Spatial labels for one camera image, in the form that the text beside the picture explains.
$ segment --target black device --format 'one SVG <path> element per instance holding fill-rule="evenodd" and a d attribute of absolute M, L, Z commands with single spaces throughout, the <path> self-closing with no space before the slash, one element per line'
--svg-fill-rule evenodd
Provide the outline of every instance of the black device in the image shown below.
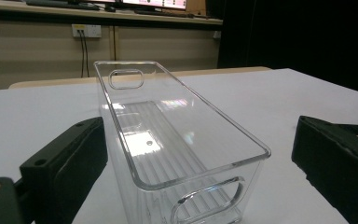
<path fill-rule="evenodd" d="M 108 12 L 116 12 L 116 8 L 113 7 L 113 6 L 110 6 L 110 5 L 106 5 L 106 6 L 104 7 L 104 10 L 105 10 L 105 11 L 108 11 Z"/>
<path fill-rule="evenodd" d="M 139 15 L 149 15 L 149 16 L 165 16 L 165 17 L 180 17 L 180 18 L 194 18 L 194 14 L 191 13 L 174 13 L 174 12 L 164 12 L 164 11 L 153 11 L 153 10 L 133 10 L 136 14 Z"/>
<path fill-rule="evenodd" d="M 19 181 L 0 177 L 0 223 L 72 223 L 106 162 L 102 118 L 77 123 L 21 165 Z"/>
<path fill-rule="evenodd" d="M 301 116 L 292 161 L 349 223 L 358 223 L 358 125 Z"/>
<path fill-rule="evenodd" d="M 34 7 L 59 7 L 59 8 L 71 8 L 71 9 L 82 9 L 82 10 L 100 10 L 95 5 L 90 5 L 85 2 L 79 1 L 60 1 L 60 0 L 25 0 L 28 6 Z"/>

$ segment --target monitor screen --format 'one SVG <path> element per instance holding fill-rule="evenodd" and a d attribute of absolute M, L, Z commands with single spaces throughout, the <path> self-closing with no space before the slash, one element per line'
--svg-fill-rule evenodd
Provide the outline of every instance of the monitor screen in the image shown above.
<path fill-rule="evenodd" d="M 186 10 L 186 0 L 122 0 L 124 4 Z"/>

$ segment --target power cord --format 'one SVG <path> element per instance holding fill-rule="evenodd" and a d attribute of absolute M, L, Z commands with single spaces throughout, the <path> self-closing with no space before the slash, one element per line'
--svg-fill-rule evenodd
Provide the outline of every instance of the power cord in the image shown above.
<path fill-rule="evenodd" d="M 82 62 L 81 62 L 81 77 L 83 77 L 84 73 L 84 55 L 86 51 L 86 69 L 87 69 L 87 77 L 90 77 L 90 71 L 89 71 L 89 52 L 87 50 L 87 42 L 86 42 L 86 36 L 84 35 L 84 31 L 77 30 L 77 33 L 80 36 L 80 42 L 81 42 L 81 50 L 82 50 Z"/>

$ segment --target handle cutout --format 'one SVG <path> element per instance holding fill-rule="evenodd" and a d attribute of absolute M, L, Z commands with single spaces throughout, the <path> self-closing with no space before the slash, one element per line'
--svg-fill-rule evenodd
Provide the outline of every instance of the handle cutout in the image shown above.
<path fill-rule="evenodd" d="M 235 194 L 228 196 L 226 189 L 232 189 L 233 187 L 236 187 Z M 172 208 L 171 223 L 193 223 L 231 209 L 243 198 L 245 194 L 244 187 L 245 180 L 243 177 L 237 176 L 188 193 Z"/>
<path fill-rule="evenodd" d="M 109 86 L 114 90 L 138 89 L 145 81 L 144 73 L 138 69 L 117 69 L 112 71 L 108 78 Z"/>

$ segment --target desk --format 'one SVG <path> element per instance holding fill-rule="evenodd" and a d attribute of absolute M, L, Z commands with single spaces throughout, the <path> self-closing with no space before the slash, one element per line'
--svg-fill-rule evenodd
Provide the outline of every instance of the desk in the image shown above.
<path fill-rule="evenodd" d="M 180 77 L 271 148 L 245 210 L 247 224 L 347 223 L 291 162 L 298 116 L 358 124 L 358 91 L 290 69 Z M 0 176 L 71 125 L 99 116 L 95 83 L 0 91 Z M 74 223 L 126 224 L 107 163 Z"/>
<path fill-rule="evenodd" d="M 221 30 L 223 21 L 137 15 L 131 11 L 88 11 L 54 7 L 30 7 L 23 2 L 0 0 L 0 20 L 86 23 L 115 26 Z"/>
<path fill-rule="evenodd" d="M 211 74 L 230 74 L 238 72 L 256 72 L 256 71 L 268 71 L 267 67 L 245 67 L 245 68 L 224 68 L 224 69 L 207 69 L 207 70 L 195 70 L 195 71 L 182 71 L 172 72 L 176 77 L 188 77 L 188 76 L 200 76 L 200 75 L 211 75 Z M 43 87 L 43 86 L 56 86 L 56 85 L 69 85 L 69 84 L 85 84 L 95 83 L 95 77 L 84 77 L 84 78 L 66 78 L 66 79 L 53 79 L 53 80 L 42 80 L 42 81 L 24 81 L 17 82 L 10 85 L 9 89 L 27 88 L 27 87 Z"/>

